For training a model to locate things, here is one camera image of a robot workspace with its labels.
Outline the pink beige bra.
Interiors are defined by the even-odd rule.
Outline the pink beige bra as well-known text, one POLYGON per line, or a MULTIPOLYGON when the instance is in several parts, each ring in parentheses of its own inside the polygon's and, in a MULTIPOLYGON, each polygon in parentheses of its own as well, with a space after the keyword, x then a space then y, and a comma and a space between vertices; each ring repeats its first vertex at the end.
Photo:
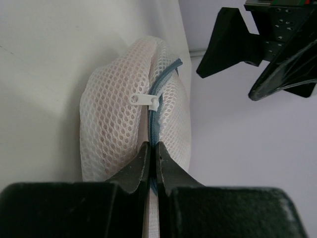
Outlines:
POLYGON ((98 92, 98 123, 101 126, 102 160, 107 172, 122 168, 136 154, 143 106, 132 105, 132 94, 149 90, 149 79, 137 73, 112 76, 98 92))

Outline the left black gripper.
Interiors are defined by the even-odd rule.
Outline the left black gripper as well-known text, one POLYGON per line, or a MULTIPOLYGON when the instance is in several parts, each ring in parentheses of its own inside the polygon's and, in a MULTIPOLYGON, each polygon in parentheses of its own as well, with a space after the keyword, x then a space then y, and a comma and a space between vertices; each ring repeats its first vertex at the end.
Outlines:
MULTIPOLYGON (((316 13, 315 0, 247 0, 245 10, 254 19, 259 35, 251 34, 238 8, 219 11, 208 48, 196 70, 209 77, 240 62, 259 66, 272 61, 300 30, 310 14, 316 13)), ((303 98, 317 93, 317 41, 271 62, 252 86, 248 96, 259 101, 279 91, 303 98)))

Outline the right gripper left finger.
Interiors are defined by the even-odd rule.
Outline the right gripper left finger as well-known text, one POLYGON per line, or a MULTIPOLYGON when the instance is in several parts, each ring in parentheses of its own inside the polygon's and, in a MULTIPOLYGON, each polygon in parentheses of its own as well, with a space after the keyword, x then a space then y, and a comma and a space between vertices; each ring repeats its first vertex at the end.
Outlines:
POLYGON ((151 148, 102 182, 14 183, 0 194, 3 238, 140 238, 151 148))

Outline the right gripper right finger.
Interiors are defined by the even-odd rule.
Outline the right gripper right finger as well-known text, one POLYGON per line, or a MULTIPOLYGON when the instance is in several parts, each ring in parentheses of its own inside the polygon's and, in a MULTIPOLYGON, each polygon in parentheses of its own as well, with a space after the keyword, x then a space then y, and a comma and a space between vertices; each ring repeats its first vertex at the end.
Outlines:
POLYGON ((192 178, 156 145, 162 238, 305 238, 290 197, 274 187, 210 187, 192 178))

